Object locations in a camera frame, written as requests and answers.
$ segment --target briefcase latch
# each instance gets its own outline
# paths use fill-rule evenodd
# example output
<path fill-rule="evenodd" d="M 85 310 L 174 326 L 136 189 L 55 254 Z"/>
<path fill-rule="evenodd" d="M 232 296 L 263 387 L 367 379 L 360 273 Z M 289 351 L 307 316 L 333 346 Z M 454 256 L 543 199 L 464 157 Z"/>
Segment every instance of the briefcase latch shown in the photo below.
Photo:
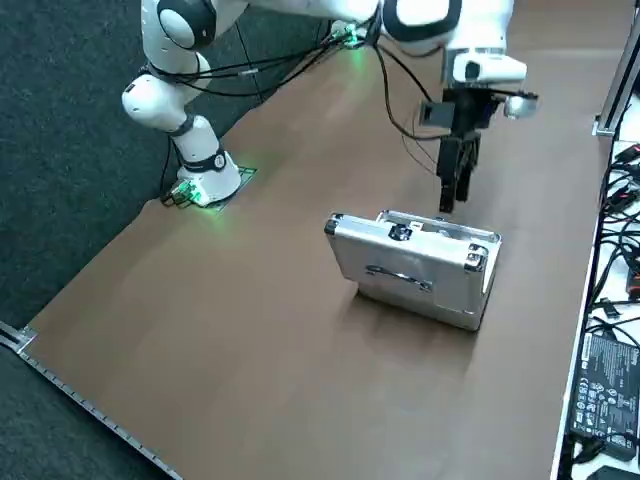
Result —
<path fill-rule="evenodd" d="M 389 238 L 396 240 L 398 242 L 404 242 L 405 240 L 409 240 L 411 238 L 411 234 L 413 230 L 407 225 L 399 223 L 391 227 L 389 231 Z"/>

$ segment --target dark gray carpet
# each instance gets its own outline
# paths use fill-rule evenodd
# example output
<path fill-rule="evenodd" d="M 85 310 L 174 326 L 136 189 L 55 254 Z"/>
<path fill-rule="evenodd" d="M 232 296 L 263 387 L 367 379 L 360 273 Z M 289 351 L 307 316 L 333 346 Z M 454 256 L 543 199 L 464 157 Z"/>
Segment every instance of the dark gray carpet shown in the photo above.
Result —
<path fill-rule="evenodd" d="M 120 106 L 144 61 L 139 1 L 1 3 L 0 321 L 20 328 L 157 196 L 166 142 Z M 249 9 L 240 25 L 205 52 L 213 66 L 308 48 L 320 21 Z M 222 135 L 293 66 L 190 108 Z M 0 479 L 164 478 L 2 347 L 0 382 Z"/>
<path fill-rule="evenodd" d="M 168 478 L 0 348 L 0 479 Z"/>

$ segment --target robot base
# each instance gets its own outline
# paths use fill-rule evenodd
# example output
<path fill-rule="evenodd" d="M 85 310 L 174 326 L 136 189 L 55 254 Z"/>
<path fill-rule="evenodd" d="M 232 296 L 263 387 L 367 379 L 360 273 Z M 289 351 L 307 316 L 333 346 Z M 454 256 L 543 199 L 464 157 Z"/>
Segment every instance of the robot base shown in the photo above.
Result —
<path fill-rule="evenodd" d="M 178 170 L 178 183 L 188 182 L 191 187 L 189 200 L 192 203 L 206 207 L 229 198 L 240 188 L 242 179 L 238 167 L 227 152 L 225 157 L 226 165 L 219 171 L 191 172 L 184 167 Z"/>

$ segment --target green led light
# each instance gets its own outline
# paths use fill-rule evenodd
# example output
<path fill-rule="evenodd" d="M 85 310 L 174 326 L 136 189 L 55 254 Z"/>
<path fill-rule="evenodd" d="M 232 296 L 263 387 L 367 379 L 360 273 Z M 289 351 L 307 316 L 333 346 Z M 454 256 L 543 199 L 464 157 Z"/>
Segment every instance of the green led light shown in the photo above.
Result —
<path fill-rule="evenodd" d="M 353 47 L 360 43 L 360 39 L 358 38 L 356 32 L 356 25 L 354 23 L 350 23 L 349 25 L 347 25 L 344 30 L 348 35 L 350 35 L 349 38 L 345 39 L 344 41 L 344 44 L 347 47 Z"/>

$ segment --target black electronic device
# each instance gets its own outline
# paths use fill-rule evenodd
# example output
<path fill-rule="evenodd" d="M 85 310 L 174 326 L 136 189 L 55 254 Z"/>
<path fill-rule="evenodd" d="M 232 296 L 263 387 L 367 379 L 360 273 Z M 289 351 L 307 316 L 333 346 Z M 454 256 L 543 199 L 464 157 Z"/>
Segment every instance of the black electronic device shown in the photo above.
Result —
<path fill-rule="evenodd" d="M 587 477 L 587 480 L 640 480 L 640 475 L 614 467 L 600 467 Z"/>
<path fill-rule="evenodd" d="M 622 163 L 628 163 L 636 158 L 640 157 L 640 144 L 636 143 L 628 148 L 625 148 L 619 154 L 616 155 L 616 160 Z"/>
<path fill-rule="evenodd" d="M 602 439 L 603 453 L 625 461 L 636 456 L 639 357 L 632 345 L 586 333 L 571 405 L 571 432 L 578 440 Z"/>

